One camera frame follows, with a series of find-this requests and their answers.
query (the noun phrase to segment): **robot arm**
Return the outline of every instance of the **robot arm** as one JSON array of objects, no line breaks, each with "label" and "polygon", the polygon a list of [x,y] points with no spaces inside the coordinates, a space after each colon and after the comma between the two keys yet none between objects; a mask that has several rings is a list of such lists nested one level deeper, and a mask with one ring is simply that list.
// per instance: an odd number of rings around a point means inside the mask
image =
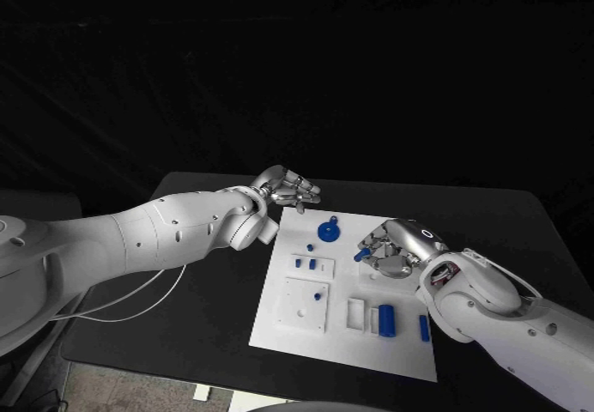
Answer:
[{"label": "robot arm", "polygon": [[[386,221],[358,249],[354,260],[384,276],[419,276],[416,298],[452,339],[475,340],[503,369],[569,411],[594,410],[589,319],[474,251],[449,251],[413,221]],[[384,256],[373,256],[380,249]]]},{"label": "robot arm", "polygon": [[96,283],[175,268],[211,249],[268,243],[271,202],[301,213],[302,202],[318,202],[318,187],[279,166],[250,186],[168,195],[113,215],[51,222],[0,216],[0,355]]}]

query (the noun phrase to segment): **robotic hand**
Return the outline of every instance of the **robotic hand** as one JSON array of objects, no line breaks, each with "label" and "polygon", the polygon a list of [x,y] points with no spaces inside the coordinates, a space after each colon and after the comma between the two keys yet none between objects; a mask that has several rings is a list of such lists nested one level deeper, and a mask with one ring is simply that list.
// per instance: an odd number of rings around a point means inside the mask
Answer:
[{"label": "robotic hand", "polygon": [[113,215],[51,222],[0,216],[0,356],[96,283],[177,268],[216,248],[240,251],[256,238],[268,244],[278,225],[266,205],[294,205],[302,213],[318,192],[273,166],[250,186],[168,195]]},{"label": "robotic hand", "polygon": [[415,296],[452,339],[475,340],[503,369],[569,411],[594,411],[589,319],[474,251],[449,251],[415,221],[384,221],[358,249],[354,260],[382,275],[418,276]]}]

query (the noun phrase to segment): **dark background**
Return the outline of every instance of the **dark background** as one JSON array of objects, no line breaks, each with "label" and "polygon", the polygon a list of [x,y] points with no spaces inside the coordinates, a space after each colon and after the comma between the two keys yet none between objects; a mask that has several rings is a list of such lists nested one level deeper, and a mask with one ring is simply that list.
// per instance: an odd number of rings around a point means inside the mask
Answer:
[{"label": "dark background", "polygon": [[311,179],[517,189],[588,275],[592,10],[4,0],[0,185],[73,192],[85,215],[145,202],[170,171],[276,163]]}]

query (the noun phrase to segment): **white cable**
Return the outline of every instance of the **white cable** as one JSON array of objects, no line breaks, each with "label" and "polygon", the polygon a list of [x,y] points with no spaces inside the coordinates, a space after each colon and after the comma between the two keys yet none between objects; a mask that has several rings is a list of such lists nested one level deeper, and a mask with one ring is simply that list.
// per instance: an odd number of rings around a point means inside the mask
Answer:
[{"label": "white cable", "polygon": [[136,313],[135,315],[128,316],[126,318],[121,318],[121,319],[98,319],[98,318],[90,318],[90,317],[87,317],[87,316],[82,316],[80,314],[77,314],[76,317],[80,318],[80,319],[93,320],[93,321],[96,321],[96,322],[123,322],[125,320],[129,320],[129,319],[135,318],[136,316],[142,315],[144,313],[147,313],[147,312],[162,302],[164,298],[170,295],[170,292],[173,291],[173,289],[174,289],[175,286],[177,286],[177,282],[178,282],[178,279],[181,278],[181,275],[183,275],[184,270],[185,270],[185,265],[183,265],[181,271],[180,271],[178,276],[177,276],[177,280],[175,280],[175,282],[173,283],[173,286],[170,287],[170,290],[167,291],[167,293],[165,293],[165,294],[162,295],[162,297],[155,301],[155,303],[154,303],[151,306],[148,306],[148,307],[147,307],[139,313]]},{"label": "white cable", "polygon": [[164,269],[158,271],[158,273],[151,277],[151,279],[148,279],[148,281],[139,286],[139,288],[134,289],[126,295],[123,295],[121,298],[112,300],[105,305],[96,306],[92,309],[86,310],[86,311],[72,313],[69,315],[56,315],[50,320],[63,320],[63,319],[69,319],[69,318],[76,318],[77,316],[85,315],[86,313],[96,312],[100,309],[105,309],[106,307],[109,307],[111,305],[115,305],[118,302],[121,302],[123,299],[126,299],[132,294],[139,292],[151,284],[151,282],[157,279],[157,277],[161,275],[162,272],[164,272]]}]

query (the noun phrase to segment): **floor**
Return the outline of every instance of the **floor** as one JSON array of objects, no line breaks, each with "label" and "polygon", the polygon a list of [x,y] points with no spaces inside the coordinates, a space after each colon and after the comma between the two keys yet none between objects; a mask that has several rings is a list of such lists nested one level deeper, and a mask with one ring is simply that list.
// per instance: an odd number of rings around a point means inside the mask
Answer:
[{"label": "floor", "polygon": [[226,412],[232,391],[211,388],[201,402],[194,389],[187,382],[73,363],[63,399],[70,412]]}]

